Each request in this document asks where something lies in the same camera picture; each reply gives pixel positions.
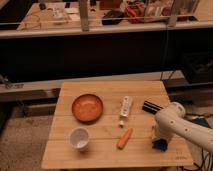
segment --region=paper cup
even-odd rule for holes
[[[89,143],[89,133],[85,128],[75,128],[70,135],[70,144],[80,152],[87,149]]]

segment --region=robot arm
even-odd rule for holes
[[[177,102],[172,102],[168,107],[158,111],[155,115],[156,138],[169,142],[176,133],[213,153],[213,130],[184,120],[184,115],[184,107]]]

